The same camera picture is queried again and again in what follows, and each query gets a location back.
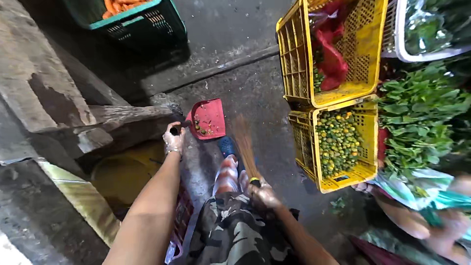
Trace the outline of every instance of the broom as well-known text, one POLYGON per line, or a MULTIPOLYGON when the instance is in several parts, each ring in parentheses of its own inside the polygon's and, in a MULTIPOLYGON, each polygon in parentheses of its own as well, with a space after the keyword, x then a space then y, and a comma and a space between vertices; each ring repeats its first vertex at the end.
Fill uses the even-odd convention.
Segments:
POLYGON ((239 154, 245 166, 245 170, 250 177, 249 183, 260 188, 260 173, 255 165, 255 158, 252 148, 252 132, 247 120, 242 114, 235 118, 235 142, 239 149, 239 154))

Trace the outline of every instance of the spinach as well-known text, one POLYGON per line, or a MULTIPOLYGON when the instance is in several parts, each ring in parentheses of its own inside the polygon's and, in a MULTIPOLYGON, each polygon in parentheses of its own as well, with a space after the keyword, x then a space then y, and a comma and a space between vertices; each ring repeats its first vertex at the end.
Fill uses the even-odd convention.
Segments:
POLYGON ((386 127, 385 172, 389 177, 412 177, 412 171, 437 164, 453 147, 445 122, 465 113, 471 94, 461 92, 443 62, 430 63, 382 84, 380 126, 386 127))

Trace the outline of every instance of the yellow plastic crate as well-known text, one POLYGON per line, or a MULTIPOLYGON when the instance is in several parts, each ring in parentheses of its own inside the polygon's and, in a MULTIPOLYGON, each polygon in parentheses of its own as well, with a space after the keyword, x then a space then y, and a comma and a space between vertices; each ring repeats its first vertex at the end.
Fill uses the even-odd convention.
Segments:
POLYGON ((314 94, 308 13, 328 2, 297 0, 276 24, 287 101, 323 108, 368 95, 376 88, 388 0, 358 0, 335 45, 349 65, 347 79, 338 89, 314 94))
POLYGON ((376 95, 368 95, 333 106, 313 109, 309 112, 291 111, 288 118, 293 126, 296 145, 296 163, 304 169, 322 193, 329 193, 347 186, 365 182, 376 177, 378 170, 378 104, 376 95), (316 132, 317 115, 322 111, 333 111, 353 106, 355 128, 365 140, 358 152, 358 164, 349 172, 342 171, 324 178, 321 172, 319 138, 316 132))

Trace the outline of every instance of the green plastic crate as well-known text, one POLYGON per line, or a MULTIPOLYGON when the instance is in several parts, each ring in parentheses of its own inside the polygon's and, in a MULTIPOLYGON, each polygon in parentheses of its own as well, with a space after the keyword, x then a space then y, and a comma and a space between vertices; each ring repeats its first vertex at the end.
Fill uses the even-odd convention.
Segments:
POLYGON ((103 0, 64 0, 78 25, 100 31, 140 50, 169 46, 187 39, 187 30, 172 0, 154 0, 108 19, 103 0))

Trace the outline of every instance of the plastic glove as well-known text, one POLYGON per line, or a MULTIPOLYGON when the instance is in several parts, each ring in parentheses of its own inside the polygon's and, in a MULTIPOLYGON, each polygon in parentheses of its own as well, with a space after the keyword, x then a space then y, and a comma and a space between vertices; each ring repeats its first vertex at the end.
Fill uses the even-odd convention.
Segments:
POLYGON ((172 151, 183 154, 183 145, 185 143, 185 128, 181 128, 180 135, 173 135, 170 133, 170 128, 175 125, 180 125, 180 122, 174 122, 167 126, 167 131, 163 134, 163 141, 165 142, 165 154, 172 151))
POLYGON ((249 194, 255 202, 255 205, 262 204, 269 209, 275 209, 283 206, 283 203, 276 197, 275 192, 268 182, 258 173, 260 188, 250 184, 249 194))

